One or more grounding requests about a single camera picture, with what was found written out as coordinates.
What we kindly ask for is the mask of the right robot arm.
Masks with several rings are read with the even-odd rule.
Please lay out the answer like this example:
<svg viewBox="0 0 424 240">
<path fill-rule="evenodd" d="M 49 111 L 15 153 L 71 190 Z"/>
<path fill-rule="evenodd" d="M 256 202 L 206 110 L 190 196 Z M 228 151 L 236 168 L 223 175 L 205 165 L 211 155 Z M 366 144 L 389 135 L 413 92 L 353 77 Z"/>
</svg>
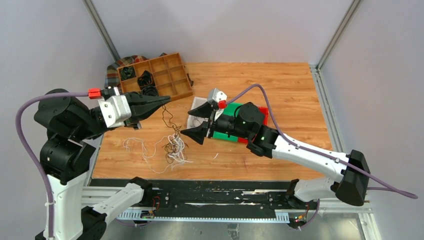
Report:
<svg viewBox="0 0 424 240">
<path fill-rule="evenodd" d="M 252 102 L 242 104 L 235 115 L 217 116 L 217 110 L 209 103 L 188 113 L 205 120 L 181 134 L 200 145 L 215 133 L 227 134 L 247 140 L 246 147 L 256 156 L 291 161 L 324 174 L 322 178 L 290 182 L 285 200 L 291 208 L 327 198 L 337 198 L 352 206 L 364 205 L 371 172 L 362 152 L 325 150 L 279 133 L 263 123 L 265 115 Z"/>
</svg>

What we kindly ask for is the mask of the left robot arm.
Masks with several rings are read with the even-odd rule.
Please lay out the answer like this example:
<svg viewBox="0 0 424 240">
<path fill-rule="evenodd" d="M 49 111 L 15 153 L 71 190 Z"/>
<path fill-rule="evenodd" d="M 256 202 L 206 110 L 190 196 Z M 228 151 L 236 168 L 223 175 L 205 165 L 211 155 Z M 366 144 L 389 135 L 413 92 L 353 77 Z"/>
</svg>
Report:
<svg viewBox="0 0 424 240">
<path fill-rule="evenodd" d="M 132 178 L 121 190 L 93 206 L 82 205 L 85 180 L 96 148 L 87 143 L 118 127 L 140 129 L 142 120 L 169 103 L 165 96 L 121 94 L 116 88 L 91 88 L 85 95 L 98 100 L 88 108 L 76 93 L 54 89 L 44 95 L 34 115 L 47 130 L 40 150 L 41 168 L 50 185 L 47 193 L 48 218 L 38 240 L 99 240 L 110 223 L 129 207 L 156 203 L 153 185 Z"/>
</svg>

